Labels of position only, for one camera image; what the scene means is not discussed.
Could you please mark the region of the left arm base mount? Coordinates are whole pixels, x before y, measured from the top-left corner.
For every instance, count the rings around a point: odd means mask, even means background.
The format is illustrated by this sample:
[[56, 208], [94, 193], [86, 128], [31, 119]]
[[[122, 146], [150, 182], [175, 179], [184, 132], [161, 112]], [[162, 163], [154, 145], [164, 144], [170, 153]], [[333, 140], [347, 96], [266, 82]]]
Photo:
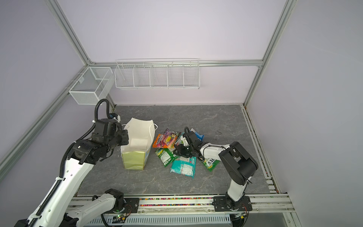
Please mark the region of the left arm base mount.
[[112, 209], [113, 213], [137, 213], [139, 208], [140, 198], [130, 197], [117, 199]]

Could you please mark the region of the paper bag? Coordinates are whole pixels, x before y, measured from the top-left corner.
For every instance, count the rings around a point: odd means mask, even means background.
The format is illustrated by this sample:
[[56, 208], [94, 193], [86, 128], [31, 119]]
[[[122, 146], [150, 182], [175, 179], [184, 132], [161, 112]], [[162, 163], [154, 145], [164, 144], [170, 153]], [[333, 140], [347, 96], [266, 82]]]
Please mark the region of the paper bag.
[[121, 146], [123, 166], [129, 170], [143, 170], [158, 126], [153, 120], [131, 118], [125, 124], [125, 129], [128, 131], [129, 143]]

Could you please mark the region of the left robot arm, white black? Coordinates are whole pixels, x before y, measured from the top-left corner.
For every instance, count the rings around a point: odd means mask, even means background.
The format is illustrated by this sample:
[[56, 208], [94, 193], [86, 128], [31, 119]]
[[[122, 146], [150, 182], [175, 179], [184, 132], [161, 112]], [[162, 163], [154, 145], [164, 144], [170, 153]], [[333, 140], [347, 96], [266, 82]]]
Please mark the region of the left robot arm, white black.
[[120, 117], [110, 112], [110, 102], [97, 102], [92, 127], [66, 150], [60, 163], [59, 176], [36, 210], [27, 219], [18, 220], [17, 227], [83, 227], [104, 213], [124, 211], [124, 194], [115, 189], [78, 210], [67, 208], [81, 183], [98, 163], [113, 155], [116, 147], [129, 143], [128, 131]]

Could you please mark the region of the orange Fox's candy bag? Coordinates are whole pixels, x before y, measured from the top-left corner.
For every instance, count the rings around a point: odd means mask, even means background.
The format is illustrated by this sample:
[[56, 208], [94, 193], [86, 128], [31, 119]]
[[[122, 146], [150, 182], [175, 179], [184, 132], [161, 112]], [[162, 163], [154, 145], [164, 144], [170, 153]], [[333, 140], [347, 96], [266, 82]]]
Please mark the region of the orange Fox's candy bag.
[[174, 148], [174, 144], [177, 140], [177, 136], [175, 134], [158, 134], [154, 143], [152, 144], [153, 148]]

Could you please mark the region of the green snack bag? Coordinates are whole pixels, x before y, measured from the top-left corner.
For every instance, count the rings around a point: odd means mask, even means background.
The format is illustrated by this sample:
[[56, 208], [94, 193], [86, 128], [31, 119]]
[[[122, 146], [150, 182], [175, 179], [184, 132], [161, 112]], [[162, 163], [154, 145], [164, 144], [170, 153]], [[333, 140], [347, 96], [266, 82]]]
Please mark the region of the green snack bag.
[[156, 155], [162, 161], [164, 167], [167, 167], [178, 158], [174, 151], [175, 148], [158, 148], [156, 150]]

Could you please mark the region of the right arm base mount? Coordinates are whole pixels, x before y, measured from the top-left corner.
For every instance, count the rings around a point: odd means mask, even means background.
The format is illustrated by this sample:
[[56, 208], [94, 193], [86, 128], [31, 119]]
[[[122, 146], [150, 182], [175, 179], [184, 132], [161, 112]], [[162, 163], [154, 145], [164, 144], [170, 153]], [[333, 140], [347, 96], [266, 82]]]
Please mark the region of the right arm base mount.
[[249, 196], [243, 196], [240, 200], [234, 201], [228, 196], [213, 197], [212, 205], [215, 211], [252, 211], [251, 200]]

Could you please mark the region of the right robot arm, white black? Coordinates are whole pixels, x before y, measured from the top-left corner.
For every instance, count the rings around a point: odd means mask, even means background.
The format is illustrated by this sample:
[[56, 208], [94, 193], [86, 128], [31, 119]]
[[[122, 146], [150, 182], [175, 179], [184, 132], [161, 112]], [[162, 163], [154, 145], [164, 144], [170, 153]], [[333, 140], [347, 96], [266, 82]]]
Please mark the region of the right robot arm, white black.
[[226, 208], [237, 210], [245, 205], [245, 189], [258, 170], [257, 161], [237, 141], [227, 145], [217, 145], [201, 141], [188, 127], [175, 143], [176, 155], [184, 158], [196, 157], [200, 161], [214, 159], [222, 162], [231, 178], [225, 201]]

